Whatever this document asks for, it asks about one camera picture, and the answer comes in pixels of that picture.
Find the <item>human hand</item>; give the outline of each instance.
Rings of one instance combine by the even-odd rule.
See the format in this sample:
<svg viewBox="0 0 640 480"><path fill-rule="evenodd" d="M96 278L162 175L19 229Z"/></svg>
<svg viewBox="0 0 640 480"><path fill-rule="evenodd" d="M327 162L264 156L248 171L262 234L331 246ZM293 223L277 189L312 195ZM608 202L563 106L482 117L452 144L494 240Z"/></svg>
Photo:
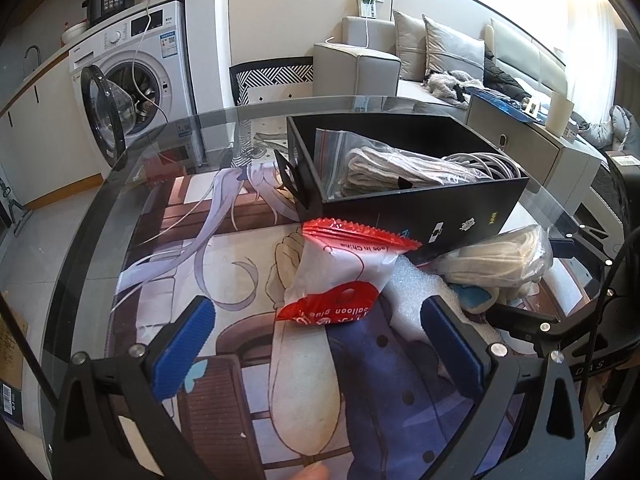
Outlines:
<svg viewBox="0 0 640 480"><path fill-rule="evenodd" d="M290 480L329 480L329 469L322 462L314 462L305 467Z"/></svg>

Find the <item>purple illustrated clothing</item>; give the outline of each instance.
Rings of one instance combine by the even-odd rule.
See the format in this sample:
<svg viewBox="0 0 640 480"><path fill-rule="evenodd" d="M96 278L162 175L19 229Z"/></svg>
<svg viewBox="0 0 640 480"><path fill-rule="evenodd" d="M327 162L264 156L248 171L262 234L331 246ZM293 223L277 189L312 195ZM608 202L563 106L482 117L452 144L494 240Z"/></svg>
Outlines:
<svg viewBox="0 0 640 480"><path fill-rule="evenodd" d="M452 439L473 403L437 375L438 357L390 326L384 297L357 322L326 327L346 404L353 453L348 480L417 480ZM497 463L505 419L478 472Z"/></svg>

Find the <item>wooden baseboard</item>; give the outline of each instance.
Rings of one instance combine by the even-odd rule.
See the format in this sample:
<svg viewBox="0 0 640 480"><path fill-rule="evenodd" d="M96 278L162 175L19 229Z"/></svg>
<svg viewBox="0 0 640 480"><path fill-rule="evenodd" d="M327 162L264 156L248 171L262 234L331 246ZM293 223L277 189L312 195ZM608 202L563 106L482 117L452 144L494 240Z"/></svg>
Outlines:
<svg viewBox="0 0 640 480"><path fill-rule="evenodd" d="M25 204L27 209L39 209L49 204L53 204L58 200L63 200L65 198L69 198L78 193L82 193L92 187L100 186L103 183L102 175L100 173L88 176L82 180L78 180L77 182L73 182L68 184L68 186L61 187L51 193L47 193L36 200L32 200L31 202Z"/></svg>

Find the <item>barcode label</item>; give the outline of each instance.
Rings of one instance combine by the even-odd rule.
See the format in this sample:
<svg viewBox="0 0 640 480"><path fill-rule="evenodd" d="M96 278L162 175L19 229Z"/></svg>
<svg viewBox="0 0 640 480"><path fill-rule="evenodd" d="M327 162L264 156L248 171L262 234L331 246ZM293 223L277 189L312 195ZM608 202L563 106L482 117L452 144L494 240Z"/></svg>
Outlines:
<svg viewBox="0 0 640 480"><path fill-rule="evenodd" d="M2 408L9 414L14 414L14 407L11 403L11 388L6 384L2 385Z"/></svg>

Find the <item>red serrated edge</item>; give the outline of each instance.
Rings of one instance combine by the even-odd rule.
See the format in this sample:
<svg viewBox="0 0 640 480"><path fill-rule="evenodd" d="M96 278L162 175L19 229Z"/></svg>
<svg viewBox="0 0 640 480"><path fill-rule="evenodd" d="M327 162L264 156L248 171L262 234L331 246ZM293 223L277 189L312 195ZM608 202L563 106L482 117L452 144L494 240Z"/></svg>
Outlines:
<svg viewBox="0 0 640 480"><path fill-rule="evenodd" d="M377 243L404 251L415 251L422 245L416 240L402 238L382 229L335 218L309 220L302 225L302 234L321 235L350 242Z"/></svg>

